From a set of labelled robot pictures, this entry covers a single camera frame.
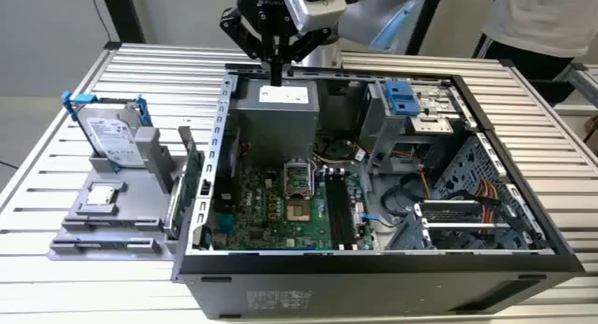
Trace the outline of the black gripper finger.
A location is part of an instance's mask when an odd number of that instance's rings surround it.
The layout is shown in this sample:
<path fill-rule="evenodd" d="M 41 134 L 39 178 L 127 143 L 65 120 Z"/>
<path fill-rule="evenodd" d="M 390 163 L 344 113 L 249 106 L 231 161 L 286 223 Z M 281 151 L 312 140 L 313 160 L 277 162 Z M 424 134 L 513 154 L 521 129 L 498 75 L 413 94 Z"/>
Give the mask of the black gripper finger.
<path fill-rule="evenodd" d="M 267 27 L 267 15 L 258 13 L 258 38 L 242 23 L 242 13 L 237 8 L 227 8 L 219 21 L 221 29 L 226 32 L 238 47 L 251 59 L 259 59 L 270 71 L 270 85 L 277 86 L 277 45 L 274 35 Z"/>
<path fill-rule="evenodd" d="M 282 85 L 283 66 L 299 62 L 326 41 L 333 30 L 330 27 L 309 31 L 294 43 L 290 36 L 281 36 L 275 58 L 275 85 Z"/>

